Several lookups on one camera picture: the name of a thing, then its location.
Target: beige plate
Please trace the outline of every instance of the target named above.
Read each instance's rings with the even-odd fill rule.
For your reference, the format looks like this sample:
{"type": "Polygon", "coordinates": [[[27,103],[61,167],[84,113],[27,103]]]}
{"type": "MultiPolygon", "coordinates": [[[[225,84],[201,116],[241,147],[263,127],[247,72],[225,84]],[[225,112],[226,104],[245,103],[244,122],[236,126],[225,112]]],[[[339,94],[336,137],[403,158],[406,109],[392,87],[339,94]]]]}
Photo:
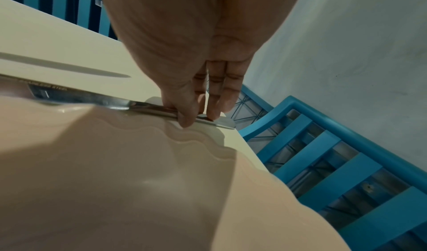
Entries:
{"type": "Polygon", "coordinates": [[[0,97],[1,250],[348,250],[245,156],[165,120],[0,97]]]}

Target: human hand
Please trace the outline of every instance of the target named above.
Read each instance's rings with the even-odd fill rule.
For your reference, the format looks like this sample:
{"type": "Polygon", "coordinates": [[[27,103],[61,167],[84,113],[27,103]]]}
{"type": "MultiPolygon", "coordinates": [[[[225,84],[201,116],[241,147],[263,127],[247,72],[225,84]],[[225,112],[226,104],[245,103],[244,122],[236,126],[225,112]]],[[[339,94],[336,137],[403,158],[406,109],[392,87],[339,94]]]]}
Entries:
{"type": "Polygon", "coordinates": [[[103,0],[117,36],[190,126],[233,107],[255,52],[296,0],[103,0]]]}

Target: knife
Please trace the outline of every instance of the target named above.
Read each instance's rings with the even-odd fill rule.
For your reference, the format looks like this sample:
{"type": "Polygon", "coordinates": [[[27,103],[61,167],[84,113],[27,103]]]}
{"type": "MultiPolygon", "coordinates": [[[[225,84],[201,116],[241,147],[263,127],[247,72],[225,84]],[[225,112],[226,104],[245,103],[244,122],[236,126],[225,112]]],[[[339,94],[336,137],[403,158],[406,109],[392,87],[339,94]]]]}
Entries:
{"type": "MultiPolygon", "coordinates": [[[[177,110],[161,105],[131,101],[6,75],[0,75],[0,95],[23,97],[49,104],[94,104],[114,110],[135,111],[177,119],[177,110]]],[[[196,122],[227,129],[236,127],[232,119],[223,116],[212,121],[205,114],[200,114],[197,116],[196,122]]]]}

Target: silver utensil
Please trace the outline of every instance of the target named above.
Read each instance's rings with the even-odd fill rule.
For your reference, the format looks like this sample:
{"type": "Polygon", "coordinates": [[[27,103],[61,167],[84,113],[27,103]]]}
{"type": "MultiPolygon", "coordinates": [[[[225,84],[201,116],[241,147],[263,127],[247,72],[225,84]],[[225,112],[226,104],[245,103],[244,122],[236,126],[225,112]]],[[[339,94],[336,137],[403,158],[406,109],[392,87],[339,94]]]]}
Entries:
{"type": "MultiPolygon", "coordinates": [[[[169,109],[161,105],[131,101],[5,75],[0,75],[0,95],[23,97],[50,104],[94,104],[115,110],[128,110],[143,114],[177,118],[177,111],[175,109],[169,109]]],[[[212,121],[205,114],[198,115],[196,122],[227,129],[234,129],[236,126],[230,118],[221,116],[217,120],[212,121]]]]}

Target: gray wall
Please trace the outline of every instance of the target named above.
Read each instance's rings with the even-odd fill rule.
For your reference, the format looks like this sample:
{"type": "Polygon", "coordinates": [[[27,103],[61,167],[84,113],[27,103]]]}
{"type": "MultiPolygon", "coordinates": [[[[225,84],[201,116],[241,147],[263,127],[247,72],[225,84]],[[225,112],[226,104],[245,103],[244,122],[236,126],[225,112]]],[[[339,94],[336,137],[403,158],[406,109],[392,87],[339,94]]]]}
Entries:
{"type": "Polygon", "coordinates": [[[427,0],[299,0],[247,85],[301,99],[427,170],[427,0]]]}

